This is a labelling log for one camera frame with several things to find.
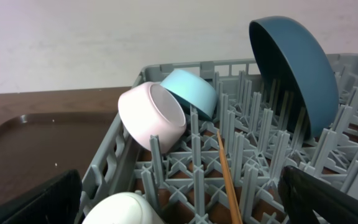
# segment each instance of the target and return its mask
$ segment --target pink bowl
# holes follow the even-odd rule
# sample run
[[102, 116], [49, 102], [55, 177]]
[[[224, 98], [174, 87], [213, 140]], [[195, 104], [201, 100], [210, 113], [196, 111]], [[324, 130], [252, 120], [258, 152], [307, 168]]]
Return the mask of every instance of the pink bowl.
[[186, 129], [179, 103], [157, 83], [146, 82], [123, 93], [118, 112], [129, 134], [148, 150], [151, 135], [158, 135], [161, 153], [166, 153]]

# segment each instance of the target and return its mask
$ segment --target white round object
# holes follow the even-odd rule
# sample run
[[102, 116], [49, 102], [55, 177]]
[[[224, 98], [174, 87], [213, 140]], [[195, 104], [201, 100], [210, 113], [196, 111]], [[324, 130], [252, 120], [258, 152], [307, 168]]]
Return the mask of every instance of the white round object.
[[164, 224], [142, 196], [131, 192], [112, 195], [99, 202], [83, 224]]
[[160, 150], [166, 153], [186, 129], [179, 103], [158, 83], [145, 82], [123, 93], [118, 99], [118, 111], [129, 134], [148, 150], [151, 135], [158, 135]]

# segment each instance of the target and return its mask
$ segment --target dish drying rack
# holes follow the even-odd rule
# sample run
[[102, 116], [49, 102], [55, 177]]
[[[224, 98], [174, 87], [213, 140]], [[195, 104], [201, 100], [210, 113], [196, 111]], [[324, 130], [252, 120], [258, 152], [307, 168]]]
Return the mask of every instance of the dish drying rack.
[[[305, 139], [306, 110], [289, 114], [293, 94], [285, 92], [278, 104], [280, 81], [270, 90], [260, 75], [250, 75], [254, 59], [151, 65], [140, 72], [133, 86], [160, 82], [176, 68], [200, 68], [200, 77], [215, 88], [219, 102], [213, 122], [200, 121], [195, 108], [186, 115], [188, 129], [167, 155], [161, 155], [158, 136], [151, 136], [151, 161], [138, 161], [141, 147], [125, 130], [117, 114], [83, 179], [79, 223], [93, 206], [109, 195], [131, 191], [142, 180], [143, 195], [163, 217], [173, 203], [181, 202], [194, 213], [192, 224], [212, 223], [208, 212], [220, 203], [229, 208], [222, 177], [207, 177], [222, 172], [219, 163], [217, 130], [224, 138], [227, 161], [234, 186], [241, 189], [239, 208], [245, 223], [287, 223], [276, 220], [277, 213], [264, 213], [261, 220], [252, 216], [263, 200], [285, 214], [277, 193], [281, 169], [292, 165], [358, 199], [358, 54], [327, 55], [335, 73], [340, 105], [333, 124], [319, 138]], [[238, 75], [232, 69], [242, 65]], [[219, 74], [217, 67], [227, 66]], [[286, 131], [288, 117], [297, 116], [293, 133]], [[184, 178], [173, 179], [177, 172]], [[168, 205], [161, 207], [158, 190], [170, 192]], [[186, 194], [194, 191], [194, 202]], [[210, 201], [205, 203], [205, 196]], [[320, 223], [327, 223], [318, 217]]]

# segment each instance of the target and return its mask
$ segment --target gray dish rack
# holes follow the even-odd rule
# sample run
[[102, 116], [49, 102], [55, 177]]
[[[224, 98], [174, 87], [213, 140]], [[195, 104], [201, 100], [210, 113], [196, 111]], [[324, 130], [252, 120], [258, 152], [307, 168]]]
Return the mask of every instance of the gray dish rack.
[[[215, 203], [229, 208], [223, 178], [205, 177], [212, 170], [222, 172], [218, 151], [210, 150], [219, 149], [218, 129], [225, 139], [234, 185], [242, 188], [239, 207], [244, 222], [287, 223], [288, 216], [279, 222], [275, 213], [265, 213], [260, 221], [251, 215], [259, 200], [285, 213], [280, 199], [268, 191], [277, 191], [280, 171], [285, 165], [296, 166], [358, 199], [358, 54], [328, 54], [327, 57], [335, 72], [340, 105], [333, 124], [316, 139], [304, 139], [305, 110], [288, 114], [290, 92], [285, 93], [279, 105], [276, 94], [279, 82], [267, 90], [260, 75], [249, 74], [249, 68], [256, 64], [254, 59], [170, 63], [143, 68], [132, 87], [147, 81], [160, 82], [174, 69], [192, 72], [197, 69], [200, 77], [210, 82], [219, 95], [214, 120], [200, 121], [197, 111], [191, 108], [186, 115], [188, 129], [170, 153], [162, 156], [158, 137], [152, 136], [152, 161], [137, 161], [142, 149], [117, 114], [83, 178], [80, 212], [75, 223], [102, 199], [131, 191], [136, 179], [142, 179], [145, 194], [136, 193], [143, 195], [157, 213], [162, 214], [164, 210], [158, 202], [158, 189], [167, 189], [171, 193], [170, 203], [179, 201], [194, 212], [189, 223], [212, 223], [207, 211]], [[244, 69], [234, 74], [237, 73], [233, 72], [234, 68], [239, 66]], [[294, 132], [286, 131], [288, 116], [298, 117]], [[188, 170], [191, 162], [193, 168]], [[178, 171], [186, 174], [186, 178], [171, 179]], [[189, 190], [194, 190], [194, 204], [185, 196]], [[205, 192], [211, 196], [207, 204]]]

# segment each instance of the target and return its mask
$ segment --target orange stick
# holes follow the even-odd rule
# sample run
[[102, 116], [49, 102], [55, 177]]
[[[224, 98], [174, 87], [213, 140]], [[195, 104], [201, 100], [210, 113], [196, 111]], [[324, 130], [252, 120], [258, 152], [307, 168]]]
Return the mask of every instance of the orange stick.
[[242, 224], [242, 218], [239, 210], [239, 204], [236, 198], [236, 192], [234, 191], [233, 181], [231, 179], [229, 166], [227, 164], [226, 155], [224, 153], [221, 134], [219, 131], [216, 134], [219, 142], [219, 159], [222, 164], [224, 186], [226, 188], [227, 199], [229, 199], [230, 215], [233, 224]]

